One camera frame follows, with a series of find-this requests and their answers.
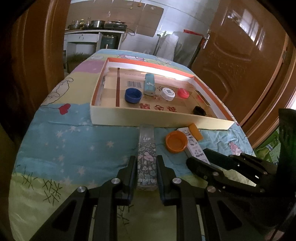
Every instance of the white cloth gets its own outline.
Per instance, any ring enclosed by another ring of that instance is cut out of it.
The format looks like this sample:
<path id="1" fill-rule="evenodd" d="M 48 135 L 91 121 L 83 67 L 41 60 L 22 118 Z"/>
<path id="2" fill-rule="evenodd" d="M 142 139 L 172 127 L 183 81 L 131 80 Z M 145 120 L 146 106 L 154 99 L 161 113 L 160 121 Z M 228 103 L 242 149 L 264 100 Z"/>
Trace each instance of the white cloth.
<path id="1" fill-rule="evenodd" d="M 156 56 L 173 61 L 175 47 L 177 45 L 179 37 L 172 34 L 167 34 L 164 38 L 165 39 L 160 45 Z"/>

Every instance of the orange bottle cap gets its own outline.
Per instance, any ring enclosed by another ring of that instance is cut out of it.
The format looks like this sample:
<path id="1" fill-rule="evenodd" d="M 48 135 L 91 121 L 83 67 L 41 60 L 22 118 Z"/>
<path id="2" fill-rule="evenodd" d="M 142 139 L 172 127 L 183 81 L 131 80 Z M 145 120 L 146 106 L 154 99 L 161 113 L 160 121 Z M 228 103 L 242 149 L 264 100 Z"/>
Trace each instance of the orange bottle cap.
<path id="1" fill-rule="evenodd" d="M 187 136 L 180 131 L 172 131 L 165 137 L 166 148 L 171 153 L 179 153 L 184 151 L 187 144 Z"/>

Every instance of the blue bottle cap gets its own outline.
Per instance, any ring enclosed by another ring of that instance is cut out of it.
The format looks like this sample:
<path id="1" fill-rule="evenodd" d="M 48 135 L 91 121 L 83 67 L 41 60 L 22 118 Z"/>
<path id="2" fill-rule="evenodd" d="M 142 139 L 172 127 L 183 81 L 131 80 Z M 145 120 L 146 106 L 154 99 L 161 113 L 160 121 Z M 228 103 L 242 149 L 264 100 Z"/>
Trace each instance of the blue bottle cap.
<path id="1" fill-rule="evenodd" d="M 127 102 L 135 104 L 140 102 L 142 98 L 142 92 L 136 88 L 128 88 L 126 89 L 124 98 Z"/>

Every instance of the bottle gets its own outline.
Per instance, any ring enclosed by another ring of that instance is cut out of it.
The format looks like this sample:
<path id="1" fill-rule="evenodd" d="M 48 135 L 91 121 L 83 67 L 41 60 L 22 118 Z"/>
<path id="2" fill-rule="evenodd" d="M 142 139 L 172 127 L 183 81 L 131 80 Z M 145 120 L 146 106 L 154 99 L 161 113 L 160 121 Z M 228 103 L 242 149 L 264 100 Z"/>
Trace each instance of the bottle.
<path id="1" fill-rule="evenodd" d="M 265 147 L 262 147 L 257 151 L 258 157 L 262 160 L 264 160 L 264 158 L 266 157 L 266 155 L 273 150 L 273 148 L 275 148 L 275 146 L 278 144 L 278 139 L 277 137 L 275 137 L 272 142 L 270 142 L 269 144 L 267 144 Z"/>

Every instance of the cartoon bedspread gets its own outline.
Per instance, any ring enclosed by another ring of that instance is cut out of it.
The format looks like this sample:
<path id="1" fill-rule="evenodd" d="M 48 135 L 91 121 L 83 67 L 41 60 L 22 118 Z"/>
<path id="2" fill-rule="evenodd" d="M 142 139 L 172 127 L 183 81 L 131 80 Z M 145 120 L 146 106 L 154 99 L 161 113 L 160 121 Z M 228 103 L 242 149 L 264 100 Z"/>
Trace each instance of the cartoon bedspread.
<path id="1" fill-rule="evenodd" d="M 78 186 L 100 186 L 127 165 L 130 155 L 137 155 L 137 127 L 93 126 L 90 120 L 89 102 L 107 57 L 147 61 L 192 73 L 182 65 L 152 55 L 100 50 L 59 83 L 36 112 L 15 162 L 9 192 L 9 218 L 15 240 L 29 240 Z M 187 169 L 184 152 L 171 154 L 166 150 L 163 140 L 172 130 L 155 128 L 157 154 L 177 176 L 205 186 Z M 201 133 L 202 149 L 225 155 L 253 154 L 236 124 L 227 131 Z M 232 170 L 226 175 L 247 181 Z M 162 206 L 157 191 L 136 192 L 129 209 L 118 209 L 118 240 L 175 239 L 175 208 Z"/>

